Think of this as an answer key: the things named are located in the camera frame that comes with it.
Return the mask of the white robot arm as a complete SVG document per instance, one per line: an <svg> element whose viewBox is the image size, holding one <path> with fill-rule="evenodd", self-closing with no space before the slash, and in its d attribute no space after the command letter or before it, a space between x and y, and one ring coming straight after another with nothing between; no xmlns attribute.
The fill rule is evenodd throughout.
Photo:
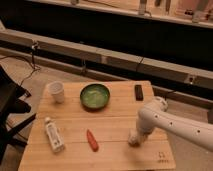
<svg viewBox="0 0 213 171"><path fill-rule="evenodd" d="M167 109L168 103L161 97L155 97L140 108L136 120L138 136L151 134L158 127L213 152L212 124L175 116Z"/></svg>

